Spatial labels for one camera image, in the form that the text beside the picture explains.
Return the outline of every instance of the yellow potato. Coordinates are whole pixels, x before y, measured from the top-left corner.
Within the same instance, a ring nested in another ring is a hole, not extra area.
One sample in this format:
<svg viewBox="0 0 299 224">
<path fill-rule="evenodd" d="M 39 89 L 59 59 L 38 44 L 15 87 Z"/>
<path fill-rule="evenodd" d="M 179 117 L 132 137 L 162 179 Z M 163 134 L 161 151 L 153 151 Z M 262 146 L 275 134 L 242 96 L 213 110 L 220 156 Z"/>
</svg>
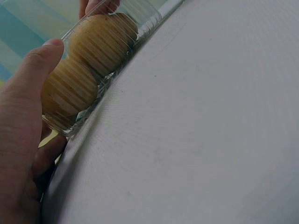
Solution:
<svg viewBox="0 0 299 224">
<path fill-rule="evenodd" d="M 100 77 L 115 71 L 128 51 L 128 35 L 117 16 L 93 15 L 78 25 L 69 41 L 69 58 L 85 63 Z"/>
<path fill-rule="evenodd" d="M 117 17 L 117 22 L 121 28 L 123 28 L 126 32 L 126 34 L 129 36 L 128 45 L 132 47 L 134 45 L 134 42 L 137 39 L 138 34 L 138 28 L 136 23 L 133 21 L 132 18 L 130 18 L 128 15 L 124 13 L 116 13 L 115 15 Z"/>
<path fill-rule="evenodd" d="M 71 59 L 62 60 L 43 85 L 43 114 L 78 114 L 95 101 L 97 94 L 97 83 L 85 66 Z"/>
</svg>

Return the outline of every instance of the gray textured surface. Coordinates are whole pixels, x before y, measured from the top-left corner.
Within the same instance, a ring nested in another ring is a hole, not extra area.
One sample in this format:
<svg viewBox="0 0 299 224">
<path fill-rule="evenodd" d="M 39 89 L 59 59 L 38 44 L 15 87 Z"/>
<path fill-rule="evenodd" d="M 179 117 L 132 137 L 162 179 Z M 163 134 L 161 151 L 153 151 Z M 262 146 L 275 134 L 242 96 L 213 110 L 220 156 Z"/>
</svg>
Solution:
<svg viewBox="0 0 299 224">
<path fill-rule="evenodd" d="M 187 0 L 70 141 L 46 224 L 299 222 L 299 1 Z"/>
</svg>

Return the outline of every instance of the plastic clamshell package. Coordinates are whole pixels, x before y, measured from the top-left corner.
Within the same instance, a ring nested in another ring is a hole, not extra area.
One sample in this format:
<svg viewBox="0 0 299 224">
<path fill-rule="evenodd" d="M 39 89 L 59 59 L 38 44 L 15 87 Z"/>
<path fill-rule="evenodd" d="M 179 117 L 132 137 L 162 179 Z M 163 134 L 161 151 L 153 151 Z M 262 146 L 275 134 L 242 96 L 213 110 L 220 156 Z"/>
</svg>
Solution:
<svg viewBox="0 0 299 224">
<path fill-rule="evenodd" d="M 102 1 L 62 39 L 64 56 L 42 90 L 43 120 L 72 136 L 161 20 L 147 0 Z"/>
<path fill-rule="evenodd" d="M 64 42 L 42 104 L 43 120 L 65 136 L 78 131 L 127 62 L 183 0 L 161 0 L 159 11 L 148 0 L 121 0 L 118 7 L 103 0 L 79 22 L 78 2 L 0 0 L 0 86 L 31 49 L 50 38 Z"/>
</svg>

